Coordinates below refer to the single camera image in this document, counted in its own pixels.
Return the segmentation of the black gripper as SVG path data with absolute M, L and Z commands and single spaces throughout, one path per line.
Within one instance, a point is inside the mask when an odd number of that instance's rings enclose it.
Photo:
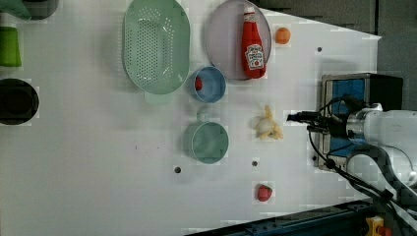
M 295 114 L 288 114 L 287 121 L 309 123 L 307 130 L 313 133 L 331 135 L 332 137 L 346 137 L 347 116 L 334 115 L 329 117 L 321 115 L 319 112 L 301 111 Z

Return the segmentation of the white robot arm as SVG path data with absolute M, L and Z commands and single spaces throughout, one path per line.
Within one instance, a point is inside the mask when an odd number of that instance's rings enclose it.
M 350 152 L 343 166 L 332 158 L 338 147 L 316 154 L 355 190 L 386 207 L 402 231 L 415 235 L 416 113 L 385 111 L 379 103 L 340 101 L 338 105 L 345 107 L 343 113 L 328 103 L 317 111 L 289 114 L 287 120 L 306 124 L 310 135 L 346 140 Z

